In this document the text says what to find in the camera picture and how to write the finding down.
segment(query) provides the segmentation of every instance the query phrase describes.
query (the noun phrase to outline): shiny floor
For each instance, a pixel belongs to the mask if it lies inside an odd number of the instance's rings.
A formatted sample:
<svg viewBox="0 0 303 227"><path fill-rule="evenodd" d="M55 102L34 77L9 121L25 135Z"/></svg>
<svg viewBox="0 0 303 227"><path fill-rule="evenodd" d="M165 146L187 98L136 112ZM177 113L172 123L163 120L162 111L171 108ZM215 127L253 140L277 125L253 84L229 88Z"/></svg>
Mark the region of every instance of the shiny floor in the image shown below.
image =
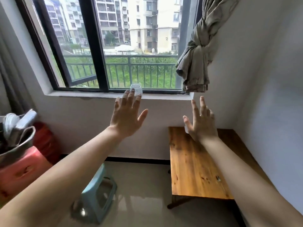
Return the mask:
<svg viewBox="0 0 303 227"><path fill-rule="evenodd" d="M171 201L169 166L142 163L105 162L117 185L115 199L102 227L238 227L225 203L197 198L167 209ZM93 227L66 217L58 227Z"/></svg>

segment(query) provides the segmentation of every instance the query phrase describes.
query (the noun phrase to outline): pink stool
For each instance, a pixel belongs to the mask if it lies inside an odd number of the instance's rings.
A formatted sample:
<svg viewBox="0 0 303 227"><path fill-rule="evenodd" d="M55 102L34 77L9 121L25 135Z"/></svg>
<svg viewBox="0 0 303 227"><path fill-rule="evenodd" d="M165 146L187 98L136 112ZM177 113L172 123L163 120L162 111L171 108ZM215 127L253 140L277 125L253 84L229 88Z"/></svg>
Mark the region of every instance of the pink stool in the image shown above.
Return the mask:
<svg viewBox="0 0 303 227"><path fill-rule="evenodd" d="M30 147L17 162L0 169L0 200L9 201L51 167L35 146Z"/></svg>

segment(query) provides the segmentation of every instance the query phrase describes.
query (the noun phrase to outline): small glass jar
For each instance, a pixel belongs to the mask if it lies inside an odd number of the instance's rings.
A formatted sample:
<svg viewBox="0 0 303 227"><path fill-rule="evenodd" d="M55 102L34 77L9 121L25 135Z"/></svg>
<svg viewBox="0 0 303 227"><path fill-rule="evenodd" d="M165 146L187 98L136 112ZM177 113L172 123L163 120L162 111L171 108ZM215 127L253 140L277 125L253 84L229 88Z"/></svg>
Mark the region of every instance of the small glass jar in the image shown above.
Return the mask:
<svg viewBox="0 0 303 227"><path fill-rule="evenodd" d="M137 96L138 94L143 95L143 90L142 90L142 87L141 87L140 83L138 83L138 84L131 84L130 91L131 91L132 88L134 88L134 95L135 96Z"/></svg>

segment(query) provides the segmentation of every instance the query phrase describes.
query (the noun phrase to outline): gray curtain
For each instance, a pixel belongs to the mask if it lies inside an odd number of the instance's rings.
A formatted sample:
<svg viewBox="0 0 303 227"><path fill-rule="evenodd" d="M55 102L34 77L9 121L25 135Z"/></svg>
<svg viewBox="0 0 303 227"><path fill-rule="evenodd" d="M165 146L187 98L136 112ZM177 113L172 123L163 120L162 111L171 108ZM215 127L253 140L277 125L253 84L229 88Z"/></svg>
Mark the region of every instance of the gray curtain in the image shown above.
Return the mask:
<svg viewBox="0 0 303 227"><path fill-rule="evenodd" d="M0 32L0 116L9 112L24 114L33 101Z"/></svg>
<svg viewBox="0 0 303 227"><path fill-rule="evenodd" d="M212 62L213 56L209 43L230 17L239 1L202 0L202 18L195 26L191 40L176 64L177 74L184 80L183 91L208 90L208 64Z"/></svg>

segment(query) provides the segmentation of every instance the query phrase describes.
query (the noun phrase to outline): blue plastic stool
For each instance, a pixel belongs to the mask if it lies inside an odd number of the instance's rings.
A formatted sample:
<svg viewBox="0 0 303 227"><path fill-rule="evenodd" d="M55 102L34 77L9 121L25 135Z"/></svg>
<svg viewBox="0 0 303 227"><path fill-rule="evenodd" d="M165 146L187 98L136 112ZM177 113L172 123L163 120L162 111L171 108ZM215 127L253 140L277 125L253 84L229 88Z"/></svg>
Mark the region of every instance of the blue plastic stool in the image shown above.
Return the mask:
<svg viewBox="0 0 303 227"><path fill-rule="evenodd" d="M71 207L71 216L75 219L78 219L82 222L89 223L98 223L100 224L107 213L111 203L113 196L117 190L117 184L113 180L111 176L105 177L105 166L104 164L98 169L93 179L81 193L81 199L78 202L76 208L74 208L74 204ZM100 207L99 202L97 200L97 189L101 185L103 179L109 179L112 183L112 189L108 194L108 198L103 207Z"/></svg>

